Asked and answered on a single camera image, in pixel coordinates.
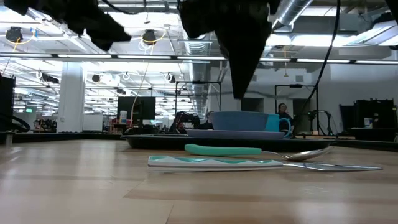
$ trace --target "bowl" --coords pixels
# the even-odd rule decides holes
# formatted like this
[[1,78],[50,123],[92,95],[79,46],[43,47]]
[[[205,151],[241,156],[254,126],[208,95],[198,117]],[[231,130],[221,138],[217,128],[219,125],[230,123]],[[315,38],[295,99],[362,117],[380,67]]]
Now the bowl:
[[210,114],[214,130],[265,131],[268,114],[248,111],[222,111]]

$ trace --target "teal mug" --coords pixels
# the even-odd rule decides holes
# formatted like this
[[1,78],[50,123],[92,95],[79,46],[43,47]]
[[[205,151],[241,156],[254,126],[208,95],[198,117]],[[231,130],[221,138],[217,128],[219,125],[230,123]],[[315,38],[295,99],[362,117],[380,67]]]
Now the teal mug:
[[285,137],[289,136],[292,132],[292,124],[290,123],[290,120],[287,118],[282,118],[279,119],[279,115],[277,114],[269,114],[268,115],[268,120],[267,120],[267,125],[266,125],[266,131],[271,131],[271,132],[279,132],[279,123],[281,121],[286,121],[287,124],[289,125],[289,132],[285,135]]

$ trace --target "table surface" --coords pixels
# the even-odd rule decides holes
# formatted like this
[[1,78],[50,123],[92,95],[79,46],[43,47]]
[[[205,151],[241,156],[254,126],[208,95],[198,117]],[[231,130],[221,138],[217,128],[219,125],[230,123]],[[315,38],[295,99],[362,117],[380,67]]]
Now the table surface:
[[101,140],[0,148],[1,223],[398,223],[396,152],[336,148],[317,160],[384,168],[350,173],[148,173],[150,155],[186,154]]

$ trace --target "teal spoon handle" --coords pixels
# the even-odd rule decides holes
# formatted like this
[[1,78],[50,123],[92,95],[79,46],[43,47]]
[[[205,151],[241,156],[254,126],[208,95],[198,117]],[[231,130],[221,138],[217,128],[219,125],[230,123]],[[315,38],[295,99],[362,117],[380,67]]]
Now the teal spoon handle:
[[190,154],[200,156],[243,156],[260,155],[262,150],[250,147],[210,147],[196,144],[185,145],[185,150]]

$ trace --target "spoon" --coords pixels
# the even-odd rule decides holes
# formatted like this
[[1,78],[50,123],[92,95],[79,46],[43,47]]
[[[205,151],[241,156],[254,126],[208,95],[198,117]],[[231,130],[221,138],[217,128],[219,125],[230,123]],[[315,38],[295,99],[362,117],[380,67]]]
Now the spoon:
[[300,152],[290,155],[282,155],[277,152],[262,151],[260,148],[250,147],[211,147],[198,146],[196,144],[185,145],[185,150],[193,155],[199,156],[243,156],[243,155],[261,155],[261,154],[276,154],[286,161],[304,161],[312,159],[330,152],[333,147],[324,149],[317,149],[313,151]]
[[382,167],[314,164],[306,162],[280,162],[275,160],[229,160],[207,159],[174,156],[150,156],[148,168],[150,171],[160,172],[220,172],[220,171],[249,171],[279,168],[283,166],[298,167],[323,172],[352,172],[382,170]]

